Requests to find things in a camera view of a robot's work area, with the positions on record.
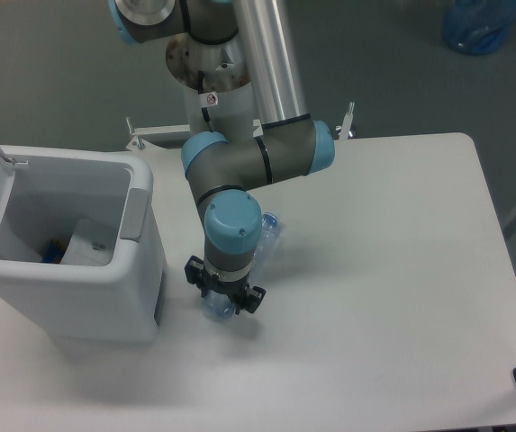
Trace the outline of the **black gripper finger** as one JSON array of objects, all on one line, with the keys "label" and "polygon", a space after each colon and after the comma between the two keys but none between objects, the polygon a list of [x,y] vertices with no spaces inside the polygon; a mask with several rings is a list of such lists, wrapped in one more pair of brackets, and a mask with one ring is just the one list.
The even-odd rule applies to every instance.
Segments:
[{"label": "black gripper finger", "polygon": [[233,295],[233,302],[235,304],[236,315],[239,315],[242,311],[253,314],[261,302],[263,302],[267,291],[259,286],[246,285],[245,288],[236,292]]},{"label": "black gripper finger", "polygon": [[208,293],[204,261],[198,256],[190,256],[185,265],[186,280],[189,284],[195,285],[200,291],[202,298]]}]

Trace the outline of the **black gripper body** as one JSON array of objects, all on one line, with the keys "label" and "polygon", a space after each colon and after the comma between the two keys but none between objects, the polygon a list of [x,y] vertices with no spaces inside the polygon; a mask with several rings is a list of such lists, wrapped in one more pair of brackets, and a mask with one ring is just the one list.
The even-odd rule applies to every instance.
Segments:
[{"label": "black gripper body", "polygon": [[210,293],[218,293],[228,296],[232,302],[240,302],[247,294],[249,279],[247,267],[220,274],[216,269],[204,266],[202,277],[201,297],[203,299]]}]

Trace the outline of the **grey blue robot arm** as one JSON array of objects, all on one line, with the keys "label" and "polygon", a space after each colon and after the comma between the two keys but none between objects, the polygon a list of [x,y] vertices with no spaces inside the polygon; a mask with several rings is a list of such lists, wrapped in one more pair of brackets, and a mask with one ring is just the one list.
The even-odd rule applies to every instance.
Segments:
[{"label": "grey blue robot arm", "polygon": [[204,253],[186,263],[202,296],[236,311],[265,297],[250,272],[262,230],[251,191],[329,167],[328,125],[305,103],[282,1],[112,1],[124,41],[167,39],[166,64],[189,97],[182,166],[204,229]]}]

